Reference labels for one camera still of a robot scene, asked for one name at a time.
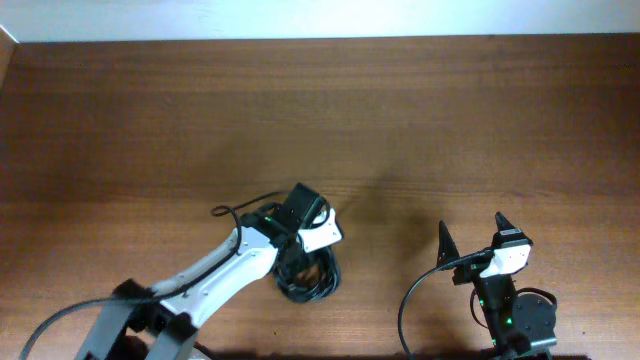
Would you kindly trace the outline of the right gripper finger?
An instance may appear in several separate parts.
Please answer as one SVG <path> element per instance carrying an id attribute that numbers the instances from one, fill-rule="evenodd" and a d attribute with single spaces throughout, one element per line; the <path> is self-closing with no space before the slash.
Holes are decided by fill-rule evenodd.
<path id="1" fill-rule="evenodd" d="M 515 226 L 500 211 L 495 214 L 495 221 L 499 232 L 515 229 Z"/>
<path id="2" fill-rule="evenodd" d="M 438 241 L 438 266 L 444 266 L 460 258 L 456 244 L 443 220 L 438 224 Z"/>

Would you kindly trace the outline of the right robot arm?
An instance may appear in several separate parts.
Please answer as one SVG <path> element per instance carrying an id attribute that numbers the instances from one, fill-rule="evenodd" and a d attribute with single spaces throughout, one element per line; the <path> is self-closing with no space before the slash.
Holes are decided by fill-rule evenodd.
<path id="1" fill-rule="evenodd" d="M 544 290 L 515 287 L 513 276 L 528 265 L 533 241 L 500 212 L 491 245 L 466 256 L 459 254 L 444 222 L 439 223 L 437 266 L 453 272 L 454 285 L 471 283 L 493 347 L 481 351 L 486 359 L 551 357 L 556 297 Z"/>

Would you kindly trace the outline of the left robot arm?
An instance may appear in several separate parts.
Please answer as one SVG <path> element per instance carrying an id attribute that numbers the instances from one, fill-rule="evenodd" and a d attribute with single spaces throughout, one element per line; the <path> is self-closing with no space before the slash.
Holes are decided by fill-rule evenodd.
<path id="1" fill-rule="evenodd" d="M 321 300 L 341 283 L 333 245 L 344 234 L 337 213 L 319 193 L 298 183 L 281 202 L 259 197 L 260 207 L 239 214 L 218 206 L 215 216 L 235 222 L 229 237 L 204 258 L 150 287 L 120 284 L 103 306 L 77 353 L 80 359 L 115 359 L 126 353 L 127 331 L 155 341 L 147 359 L 187 359 L 200 328 L 251 283 L 272 275 L 294 303 Z"/>

